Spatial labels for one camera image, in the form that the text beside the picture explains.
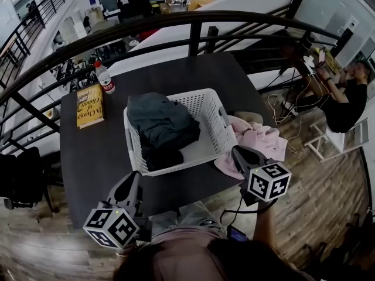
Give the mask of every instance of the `plastic basket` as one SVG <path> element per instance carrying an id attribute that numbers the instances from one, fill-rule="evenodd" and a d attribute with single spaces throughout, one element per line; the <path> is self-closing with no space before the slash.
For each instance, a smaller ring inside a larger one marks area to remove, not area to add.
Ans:
<path id="1" fill-rule="evenodd" d="M 185 105 L 192 117 L 199 122 L 199 140 L 180 150 L 184 159 L 182 164 L 149 172 L 146 161 L 142 158 L 138 131 L 130 124 L 126 108 L 124 110 L 125 136 L 133 170 L 139 171 L 143 176 L 167 174 L 214 160 L 237 145 L 236 136 L 223 104 L 214 90 L 208 88 L 184 92 L 168 96 L 168 99 Z"/>

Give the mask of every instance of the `dark green cloth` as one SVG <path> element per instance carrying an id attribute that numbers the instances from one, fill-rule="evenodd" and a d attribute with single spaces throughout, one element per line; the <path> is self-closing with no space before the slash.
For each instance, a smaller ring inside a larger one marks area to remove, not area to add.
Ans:
<path id="1" fill-rule="evenodd" d="M 180 149 L 199 139 L 199 123 L 181 103 L 150 92 L 130 96 L 128 118 L 141 138 L 148 170 L 161 170 L 183 162 Z"/>

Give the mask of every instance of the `office chair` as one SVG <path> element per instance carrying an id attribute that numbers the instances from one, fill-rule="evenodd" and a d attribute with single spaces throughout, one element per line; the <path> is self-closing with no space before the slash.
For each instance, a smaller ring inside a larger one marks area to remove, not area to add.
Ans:
<path id="1" fill-rule="evenodd" d="M 0 154 L 0 164 L 0 196 L 5 198 L 7 209 L 31 208 L 42 200 L 44 194 L 50 210 L 59 212 L 52 207 L 37 147 L 23 151 L 18 157 Z"/>

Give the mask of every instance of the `book cover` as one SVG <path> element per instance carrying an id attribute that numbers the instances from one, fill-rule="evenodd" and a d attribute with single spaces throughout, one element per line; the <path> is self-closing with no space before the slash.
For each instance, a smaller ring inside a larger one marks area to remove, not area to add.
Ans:
<path id="1" fill-rule="evenodd" d="M 77 127 L 82 129 L 103 120 L 103 93 L 100 84 L 77 92 Z"/>

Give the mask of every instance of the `folded clothing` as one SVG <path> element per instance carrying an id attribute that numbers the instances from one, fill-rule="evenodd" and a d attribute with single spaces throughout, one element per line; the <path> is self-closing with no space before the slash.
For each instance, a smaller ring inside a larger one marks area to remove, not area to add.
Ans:
<path id="1" fill-rule="evenodd" d="M 258 150 L 267 158 L 273 158 L 281 162 L 284 161 L 288 141 L 279 137 L 280 131 L 278 129 L 263 126 L 255 122 L 248 123 L 243 119 L 231 115 L 228 117 L 239 146 Z M 231 152 L 219 156 L 214 161 L 214 164 L 224 174 L 244 180 L 243 175 L 236 169 Z"/>
<path id="2" fill-rule="evenodd" d="M 186 106 L 156 92 L 130 96 L 128 119 L 139 133 L 150 172 L 183 163 L 179 150 L 199 139 L 199 123 Z"/>

